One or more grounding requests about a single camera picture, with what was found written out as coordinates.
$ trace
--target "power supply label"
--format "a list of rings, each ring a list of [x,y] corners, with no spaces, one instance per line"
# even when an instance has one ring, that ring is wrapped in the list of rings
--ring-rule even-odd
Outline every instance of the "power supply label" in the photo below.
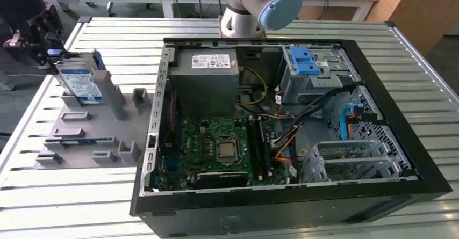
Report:
[[[100,90],[91,80],[89,70],[61,70],[60,73],[76,97],[89,101],[101,99]]]
[[[229,68],[229,55],[193,55],[192,68]]]

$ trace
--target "gray plastic block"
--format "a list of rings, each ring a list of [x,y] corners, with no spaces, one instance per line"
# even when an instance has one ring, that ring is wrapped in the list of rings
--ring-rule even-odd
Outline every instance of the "gray plastic block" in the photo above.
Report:
[[[112,140],[109,141],[97,141],[97,145],[101,147],[116,147],[119,146],[120,142],[115,137],[111,138]]]
[[[91,119],[91,115],[88,112],[63,112],[60,115],[60,119],[67,121],[85,121]]]
[[[93,72],[92,81],[103,94],[103,100],[112,109],[116,119],[123,121],[127,118],[127,113],[123,109],[123,94],[116,89],[111,76],[108,71],[97,70]]]
[[[65,106],[68,107],[81,107],[80,101],[76,96],[68,96],[65,93],[60,96],[64,101]]]
[[[148,94],[149,102],[152,102],[152,94]],[[140,105],[136,107],[132,100],[132,93],[123,95],[125,104],[123,109],[127,113],[124,121],[116,121],[112,115],[111,107],[107,104],[91,104],[83,107],[64,106],[60,112],[60,117],[56,119],[49,136],[48,142],[44,143],[41,150],[43,154],[51,151],[57,153],[63,159],[59,165],[41,165],[40,162],[35,163],[36,169],[67,169],[67,168],[97,168],[97,167],[128,167],[136,166],[137,162],[133,161],[137,153],[136,149],[145,148],[147,130],[145,125],[149,121],[151,106]],[[76,117],[81,117],[81,112],[88,112],[88,119],[76,118],[67,121],[61,116],[68,115],[72,119],[72,113]],[[81,137],[60,137],[60,134],[53,134],[56,129],[77,129],[84,130]],[[127,153],[124,159],[119,155],[120,142],[127,145]],[[132,141],[136,141],[135,150],[131,152]],[[93,157],[95,151],[111,151],[116,157],[116,161],[107,161],[104,163],[96,162]]]
[[[48,150],[65,150],[67,148],[67,146],[61,144],[59,141],[52,141],[52,142],[45,141],[43,143],[43,146],[45,146]]]
[[[39,154],[35,159],[41,165],[60,165],[63,158],[57,153]]]
[[[135,88],[132,91],[132,101],[135,102],[136,108],[141,106],[151,106],[148,92],[144,88]]]
[[[117,154],[120,155],[120,157],[123,158],[125,162],[137,161],[140,153],[141,153],[141,150],[139,149],[136,141],[132,141],[131,148],[125,146],[124,142],[120,142],[120,146],[117,148]]]
[[[123,92],[121,92],[120,86],[116,85],[115,90],[116,90],[116,94],[117,94],[117,97],[120,99],[121,105],[124,105],[127,103],[127,100],[125,100],[125,98],[123,96]]]
[[[113,153],[108,150],[108,151],[93,151],[92,159],[97,164],[104,165],[104,164],[113,163],[117,158],[113,155]]]
[[[61,138],[84,137],[84,130],[81,128],[59,128],[55,129],[52,136]]]

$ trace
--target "white table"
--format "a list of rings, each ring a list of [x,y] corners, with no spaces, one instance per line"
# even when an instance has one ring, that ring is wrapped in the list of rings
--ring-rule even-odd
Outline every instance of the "white table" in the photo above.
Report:
[[[217,0],[200,0],[203,4],[217,4]],[[371,10],[371,6],[376,0],[359,0],[359,1],[339,1],[339,0],[329,0],[328,5],[329,7],[355,7],[356,12],[352,16],[352,21],[364,21]],[[164,12],[164,18],[173,18],[173,4],[175,0],[160,0]],[[187,4],[197,4],[199,0],[179,0],[179,3]],[[320,6],[323,7],[324,0],[304,0],[303,6]]]
[[[93,18],[77,23],[65,46],[99,49],[123,91],[153,92],[163,38],[217,34],[215,19]],[[373,223],[211,238],[459,238],[459,100],[408,41],[383,23],[335,21],[296,21],[267,36],[356,40],[453,192]],[[136,168],[33,169],[61,92],[48,76],[0,154],[0,238],[156,238],[128,215]]]

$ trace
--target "metal table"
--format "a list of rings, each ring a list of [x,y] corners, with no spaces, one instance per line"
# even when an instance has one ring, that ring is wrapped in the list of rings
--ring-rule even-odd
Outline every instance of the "metal table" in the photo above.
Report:
[[[92,18],[77,23],[71,51],[97,48],[123,91],[155,90],[164,37],[217,37],[212,19]],[[288,229],[212,238],[457,238],[459,99],[396,28],[383,23],[296,21],[269,38],[353,39],[453,192],[373,223]],[[135,168],[35,170],[57,118],[63,89],[48,76],[0,154],[0,238],[156,238],[128,215]]]

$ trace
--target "green circuit board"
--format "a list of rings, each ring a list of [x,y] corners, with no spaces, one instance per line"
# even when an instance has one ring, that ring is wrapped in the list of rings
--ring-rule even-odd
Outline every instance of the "green circuit board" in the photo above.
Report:
[[[184,120],[181,126],[181,154],[179,170],[184,173],[208,171],[244,171],[249,173],[249,186],[283,184],[284,172],[281,165],[271,170],[272,177],[264,180],[253,179],[251,152],[247,145],[245,119],[205,119]],[[265,138],[275,138],[273,122],[271,119],[261,121]],[[219,143],[236,141],[237,160],[221,162],[217,159]]]

